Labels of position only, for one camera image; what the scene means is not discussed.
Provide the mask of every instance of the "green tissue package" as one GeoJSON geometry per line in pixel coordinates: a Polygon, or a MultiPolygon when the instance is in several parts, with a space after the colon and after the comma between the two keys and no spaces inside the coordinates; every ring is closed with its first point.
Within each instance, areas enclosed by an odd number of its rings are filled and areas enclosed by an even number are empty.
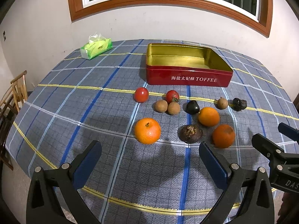
{"type": "Polygon", "coordinates": [[[89,36],[89,42],[80,48],[81,57],[84,59],[92,59],[107,50],[112,49],[111,39],[106,39],[101,34],[95,33],[89,36]]]}

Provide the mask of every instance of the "blue gripper pad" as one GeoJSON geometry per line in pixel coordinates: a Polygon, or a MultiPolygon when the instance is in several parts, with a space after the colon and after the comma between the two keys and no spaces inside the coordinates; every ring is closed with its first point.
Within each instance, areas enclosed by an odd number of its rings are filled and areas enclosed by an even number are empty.
{"type": "Polygon", "coordinates": [[[89,150],[88,153],[73,174],[73,186],[75,189],[84,187],[87,179],[92,173],[92,170],[102,155],[102,146],[98,141],[93,145],[92,148],[86,150],[89,150]]]}
{"type": "Polygon", "coordinates": [[[199,156],[212,177],[216,187],[224,191],[228,185],[228,174],[204,142],[199,145],[199,156]]]}
{"type": "Polygon", "coordinates": [[[278,131],[293,141],[299,141],[299,130],[294,129],[285,123],[279,123],[278,131]]]}

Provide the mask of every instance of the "window frame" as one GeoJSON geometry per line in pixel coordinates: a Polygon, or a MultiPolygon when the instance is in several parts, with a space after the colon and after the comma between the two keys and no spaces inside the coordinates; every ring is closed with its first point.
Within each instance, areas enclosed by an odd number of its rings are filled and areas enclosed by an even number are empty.
{"type": "Polygon", "coordinates": [[[93,0],[90,2],[89,0],[68,0],[68,3],[72,22],[94,13],[124,6],[179,5],[227,16],[255,29],[267,38],[270,34],[273,13],[273,0],[257,0],[256,16],[224,0],[93,0]]]}

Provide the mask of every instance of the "red tin box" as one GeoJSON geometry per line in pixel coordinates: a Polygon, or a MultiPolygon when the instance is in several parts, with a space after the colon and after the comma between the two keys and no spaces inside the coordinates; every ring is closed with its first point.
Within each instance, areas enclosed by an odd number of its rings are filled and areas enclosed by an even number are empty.
{"type": "Polygon", "coordinates": [[[227,87],[233,70],[212,49],[184,44],[151,43],[146,77],[150,85],[227,87]]]}

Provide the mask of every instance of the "white wall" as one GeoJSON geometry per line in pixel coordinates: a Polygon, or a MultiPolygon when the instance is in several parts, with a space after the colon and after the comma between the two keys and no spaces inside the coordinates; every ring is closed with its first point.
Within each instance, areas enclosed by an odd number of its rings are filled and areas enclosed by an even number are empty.
{"type": "Polygon", "coordinates": [[[10,69],[6,63],[3,50],[0,44],[0,100],[10,87],[10,81],[13,79],[10,69]]]}
{"type": "Polygon", "coordinates": [[[28,71],[38,84],[61,59],[95,31],[112,40],[174,39],[228,48],[261,61],[293,100],[299,93],[299,21],[285,0],[273,1],[269,38],[232,19],[175,6],[136,6],[71,23],[68,0],[16,0],[0,25],[13,75],[28,71]]]}

